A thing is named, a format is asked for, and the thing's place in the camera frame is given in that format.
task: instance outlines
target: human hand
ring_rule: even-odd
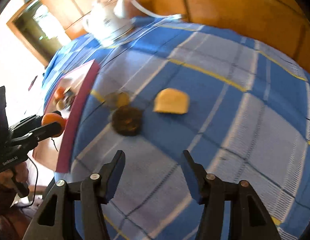
[[[20,163],[15,166],[16,170],[16,181],[17,182],[26,182],[28,179],[28,169],[26,163]],[[13,188],[14,183],[11,178],[13,177],[13,172],[11,170],[6,170],[0,173],[0,184],[5,186],[6,188]]]

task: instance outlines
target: orange toy food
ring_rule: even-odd
[[[61,125],[60,133],[52,136],[52,137],[58,137],[65,130],[66,120],[64,118],[62,118],[59,114],[56,114],[56,113],[47,113],[42,117],[42,125],[47,125],[47,124],[50,124],[52,122],[58,122]]]
[[[65,88],[63,88],[63,87],[58,87],[55,90],[54,97],[56,98],[57,101],[64,98],[64,91],[65,91]]]

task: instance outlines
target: silver rivet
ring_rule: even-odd
[[[90,175],[91,179],[99,179],[99,174],[98,173],[93,173],[92,175]]]
[[[56,182],[56,185],[57,185],[58,187],[61,187],[61,186],[63,186],[64,184],[65,184],[65,181],[62,180],[62,179]]]
[[[206,178],[209,179],[209,180],[214,180],[216,177],[215,177],[214,174],[209,173],[209,174],[206,174]]]
[[[243,187],[248,187],[250,184],[249,184],[249,182],[247,181],[247,180],[242,180],[241,181],[241,186],[243,186]]]

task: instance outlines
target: kettle handle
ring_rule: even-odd
[[[85,15],[85,16],[83,17],[83,20],[82,20],[83,28],[84,28],[84,30],[87,31],[88,33],[90,33],[89,25],[88,25],[89,17],[90,17],[90,15]]]

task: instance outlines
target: wooden wall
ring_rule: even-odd
[[[81,18],[89,13],[93,1],[42,0],[71,39],[85,33]],[[229,28],[260,40],[292,57],[310,72],[310,24],[295,0],[138,1],[157,14],[182,13],[186,21]],[[130,7],[130,16],[138,14]]]

